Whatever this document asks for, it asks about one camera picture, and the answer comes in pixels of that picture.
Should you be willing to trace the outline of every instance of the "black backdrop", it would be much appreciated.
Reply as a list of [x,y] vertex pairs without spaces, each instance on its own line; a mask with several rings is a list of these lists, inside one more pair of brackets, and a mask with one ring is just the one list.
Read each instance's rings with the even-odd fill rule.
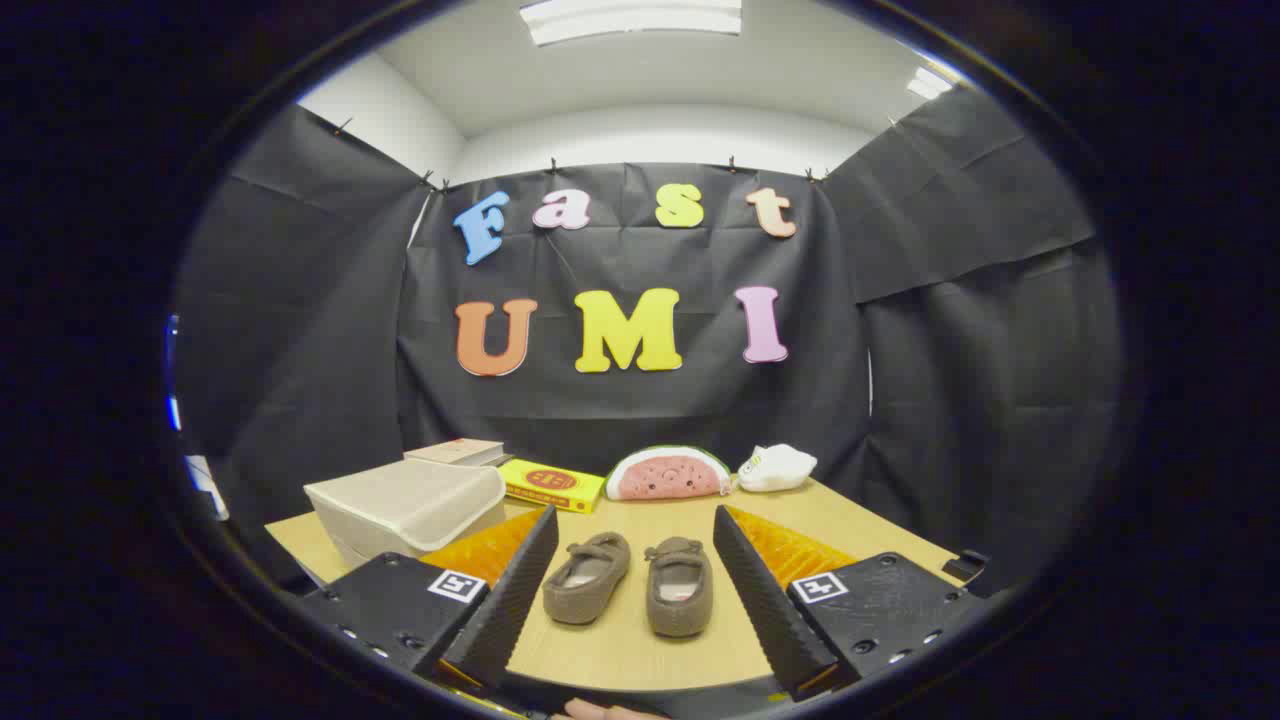
[[[671,183],[701,190],[705,218],[696,228],[663,228],[654,193]],[[577,231],[532,227],[552,190],[580,188],[593,201]],[[760,229],[745,196],[772,187],[791,200],[796,234]],[[453,218],[495,190],[503,245],[474,266]],[[512,452],[577,470],[607,473],[628,452],[658,443],[701,446],[736,468],[753,443],[791,443],[838,466],[867,429],[867,346],[854,322],[845,249],[831,205],[804,178],[730,172],[705,165],[596,165],[534,172],[470,183],[433,199],[408,252],[399,346],[411,392],[406,443],[451,436],[493,437]],[[749,364],[746,320],[733,296],[763,284],[774,301],[782,363]],[[607,290],[630,314],[652,287],[680,293],[675,307],[672,372],[579,373],[582,313],[573,297]],[[474,378],[453,354],[461,302],[497,307],[532,297],[529,356],[516,372]],[[507,320],[486,324],[486,345],[500,352]]]
[[[700,227],[658,227],[668,182],[701,190]],[[796,236],[759,228],[744,200],[759,187],[791,199]],[[590,193],[586,228],[531,225],[558,188]],[[512,199],[503,246],[467,266],[452,219],[495,190]],[[430,196],[406,250],[426,195],[291,109],[195,240],[183,415],[232,523],[278,578],[297,571],[261,524],[306,511],[302,484],[456,436],[598,473],[659,442],[732,466],[787,442],[873,511],[995,556],[1004,580],[1034,568],[1093,489],[1124,361],[1106,260],[1048,159],[978,94],[925,104],[822,182],[628,164],[468,183]],[[749,284],[780,292],[783,363],[742,360],[732,293]],[[577,373],[573,296],[608,290],[630,313],[650,287],[680,292],[684,366]],[[453,309],[513,297],[539,302],[525,364],[470,375]],[[499,310],[490,351],[506,329]]]

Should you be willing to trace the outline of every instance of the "watermelon plush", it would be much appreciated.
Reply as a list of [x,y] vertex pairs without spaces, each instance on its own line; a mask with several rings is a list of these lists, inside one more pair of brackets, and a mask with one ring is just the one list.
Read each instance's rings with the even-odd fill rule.
[[609,473],[609,500],[673,500],[728,495],[728,468],[705,450],[660,445],[632,452]]

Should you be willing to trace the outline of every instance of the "yellow box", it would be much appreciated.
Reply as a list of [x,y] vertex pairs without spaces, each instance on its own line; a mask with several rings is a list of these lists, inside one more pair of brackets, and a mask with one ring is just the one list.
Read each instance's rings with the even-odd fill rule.
[[507,495],[539,505],[554,505],[571,512],[590,512],[604,488],[604,478],[576,470],[539,465],[529,460],[508,460],[498,468],[507,483]]

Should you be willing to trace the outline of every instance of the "brown slipper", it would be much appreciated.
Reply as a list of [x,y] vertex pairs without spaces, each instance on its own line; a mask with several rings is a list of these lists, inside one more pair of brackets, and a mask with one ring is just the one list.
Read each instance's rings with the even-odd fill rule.
[[712,568],[703,543],[667,538],[644,551],[649,561],[649,625],[659,635],[703,632],[712,619]]
[[570,560],[543,583],[543,607],[553,620],[582,625],[604,612],[627,574],[631,547],[618,533],[600,533],[564,548]]

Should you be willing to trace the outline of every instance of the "white plastic bin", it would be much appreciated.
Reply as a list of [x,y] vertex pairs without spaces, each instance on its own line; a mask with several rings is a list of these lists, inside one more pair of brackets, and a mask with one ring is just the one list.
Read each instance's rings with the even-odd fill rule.
[[503,520],[497,468],[401,460],[302,488],[352,569],[383,552],[420,557]]

